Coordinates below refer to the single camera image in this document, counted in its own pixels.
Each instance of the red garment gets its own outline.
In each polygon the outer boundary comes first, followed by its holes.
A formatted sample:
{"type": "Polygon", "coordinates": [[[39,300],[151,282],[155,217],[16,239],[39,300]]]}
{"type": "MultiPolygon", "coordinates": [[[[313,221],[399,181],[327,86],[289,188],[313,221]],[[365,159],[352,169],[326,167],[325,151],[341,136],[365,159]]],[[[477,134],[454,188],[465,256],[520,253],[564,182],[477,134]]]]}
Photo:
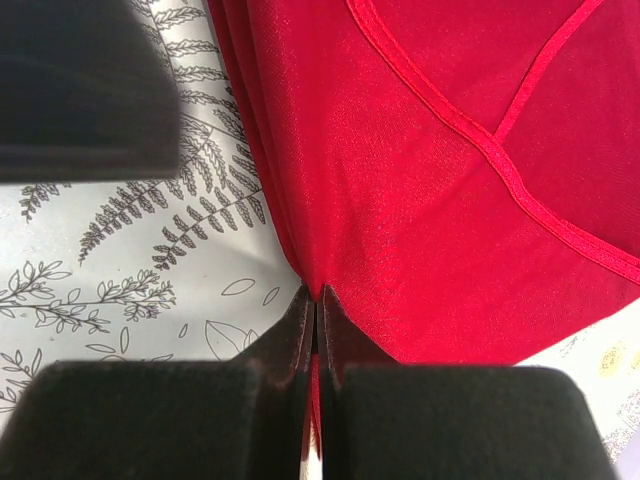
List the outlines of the red garment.
{"type": "Polygon", "coordinates": [[[402,362],[640,296],[636,0],[209,0],[287,258],[402,362]]]}

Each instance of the patterned tablecloth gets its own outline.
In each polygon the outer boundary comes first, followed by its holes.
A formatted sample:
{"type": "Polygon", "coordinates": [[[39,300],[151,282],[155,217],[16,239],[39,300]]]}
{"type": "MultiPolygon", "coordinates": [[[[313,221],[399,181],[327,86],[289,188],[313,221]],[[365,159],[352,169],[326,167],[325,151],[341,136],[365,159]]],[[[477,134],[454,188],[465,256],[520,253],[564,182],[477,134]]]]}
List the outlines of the patterned tablecloth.
{"type": "MultiPolygon", "coordinates": [[[[225,359],[300,280],[278,245],[202,0],[130,0],[183,102],[178,178],[0,188],[0,431],[59,359],[225,359]]],[[[525,364],[569,373],[612,459],[640,426],[640,303],[525,364]]]]}

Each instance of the black object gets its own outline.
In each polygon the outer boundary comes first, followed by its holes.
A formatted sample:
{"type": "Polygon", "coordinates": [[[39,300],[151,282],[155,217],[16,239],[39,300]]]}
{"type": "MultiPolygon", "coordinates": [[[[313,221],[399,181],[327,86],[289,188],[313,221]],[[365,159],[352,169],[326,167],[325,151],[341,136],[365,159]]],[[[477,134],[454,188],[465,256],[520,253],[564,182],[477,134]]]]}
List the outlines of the black object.
{"type": "Polygon", "coordinates": [[[125,0],[4,0],[0,180],[173,175],[179,103],[125,0]]]}
{"type": "Polygon", "coordinates": [[[297,479],[313,334],[327,479],[613,480],[582,394],[539,368],[401,366],[305,287],[228,362],[60,362],[25,391],[0,479],[297,479]]]}

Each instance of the red fabric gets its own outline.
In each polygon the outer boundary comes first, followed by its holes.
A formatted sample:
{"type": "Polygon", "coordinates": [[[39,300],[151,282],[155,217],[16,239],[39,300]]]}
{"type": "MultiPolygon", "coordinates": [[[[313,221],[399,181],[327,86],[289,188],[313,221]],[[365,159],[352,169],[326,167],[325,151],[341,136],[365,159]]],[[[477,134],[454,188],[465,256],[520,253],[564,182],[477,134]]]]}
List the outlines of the red fabric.
{"type": "Polygon", "coordinates": [[[636,0],[209,0],[287,258],[402,362],[640,296],[636,0]]]}

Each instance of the stitched hem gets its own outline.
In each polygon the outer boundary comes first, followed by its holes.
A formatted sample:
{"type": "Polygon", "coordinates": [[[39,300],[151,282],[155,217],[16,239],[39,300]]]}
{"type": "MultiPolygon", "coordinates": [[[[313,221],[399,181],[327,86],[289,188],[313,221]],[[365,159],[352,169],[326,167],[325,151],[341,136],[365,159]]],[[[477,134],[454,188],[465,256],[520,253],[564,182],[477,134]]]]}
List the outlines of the stitched hem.
{"type": "MultiPolygon", "coordinates": [[[[591,235],[576,225],[559,219],[526,189],[520,174],[500,142],[484,127],[452,105],[420,71],[379,17],[371,0],[346,0],[347,6],[366,39],[389,64],[395,74],[418,96],[440,121],[471,142],[487,158],[502,178],[512,198],[533,220],[587,259],[628,280],[640,284],[640,259],[591,235]]],[[[596,3],[586,0],[585,3],[596,3]]],[[[557,53],[548,51],[547,55],[557,53]]],[[[546,66],[535,69],[542,75],[546,66]]],[[[536,76],[531,77],[537,83],[536,76]]]]}
{"type": "Polygon", "coordinates": [[[578,7],[567,21],[564,22],[562,26],[551,36],[544,47],[542,47],[542,50],[540,50],[540,53],[538,53],[536,59],[531,65],[531,68],[529,68],[529,71],[525,75],[520,88],[513,97],[513,101],[511,102],[511,105],[509,105],[507,113],[502,118],[500,125],[498,125],[495,137],[500,143],[503,143],[504,139],[507,138],[511,128],[520,116],[524,105],[527,103],[527,100],[529,100],[529,97],[533,93],[533,90],[536,88],[536,85],[544,75],[544,72],[547,70],[551,61],[556,57],[564,44],[567,43],[567,40],[571,38],[571,35],[574,34],[578,27],[580,27],[580,25],[589,18],[589,15],[591,15],[603,1],[604,0],[586,0],[582,3],[582,5],[578,7]]]}

